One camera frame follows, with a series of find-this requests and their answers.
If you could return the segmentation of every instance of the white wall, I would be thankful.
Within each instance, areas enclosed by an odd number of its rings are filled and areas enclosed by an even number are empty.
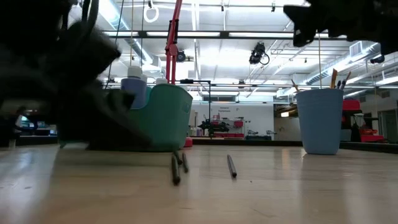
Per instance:
[[[193,103],[192,109],[198,113],[197,124],[204,121],[203,115],[208,118],[208,103]],[[243,104],[243,103],[212,103],[211,117],[220,113],[221,118],[244,117],[246,133],[248,129],[258,131],[259,135],[266,135],[267,130],[274,131],[274,105]]]
[[[275,118],[274,127],[276,141],[301,141],[298,118]]]

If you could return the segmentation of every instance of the pencil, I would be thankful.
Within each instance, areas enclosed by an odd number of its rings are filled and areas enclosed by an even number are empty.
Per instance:
[[[292,83],[293,83],[294,88],[296,88],[296,91],[299,92],[300,90],[299,90],[298,86],[296,85],[296,83],[294,83],[293,80],[291,80],[291,81],[292,81]]]
[[[348,81],[349,76],[351,75],[351,72],[348,73],[346,81]]]
[[[331,75],[330,88],[335,88],[337,74],[338,74],[337,70],[333,69],[333,74]]]

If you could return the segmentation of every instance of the red machine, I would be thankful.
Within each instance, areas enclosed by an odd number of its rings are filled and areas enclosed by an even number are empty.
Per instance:
[[[343,101],[343,117],[341,118],[341,128],[351,129],[351,117],[355,114],[362,113],[361,104],[358,100],[344,100]],[[364,118],[365,122],[378,120],[377,118]],[[384,137],[377,134],[377,130],[359,127],[359,136],[356,138],[355,134],[351,134],[351,141],[356,142],[377,142],[383,141]]]
[[[178,39],[178,22],[180,18],[182,0],[177,0],[174,8],[173,19],[169,24],[169,33],[167,34],[167,45],[166,45],[166,79],[170,83],[170,61],[172,61],[172,75],[171,84],[175,84],[175,66],[177,63],[177,39]]]

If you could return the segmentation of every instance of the door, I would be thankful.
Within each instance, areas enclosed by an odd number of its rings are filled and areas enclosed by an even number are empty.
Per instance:
[[[397,129],[397,114],[396,110],[384,111],[383,118],[386,125],[383,130],[386,131],[386,138],[390,142],[398,142],[398,129]]]

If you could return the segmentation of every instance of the red pole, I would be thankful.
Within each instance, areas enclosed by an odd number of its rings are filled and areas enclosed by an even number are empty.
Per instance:
[[[175,85],[175,67],[177,65],[177,56],[173,56],[173,68],[172,68],[172,84]]]
[[[166,79],[167,83],[170,83],[170,54],[166,54]]]

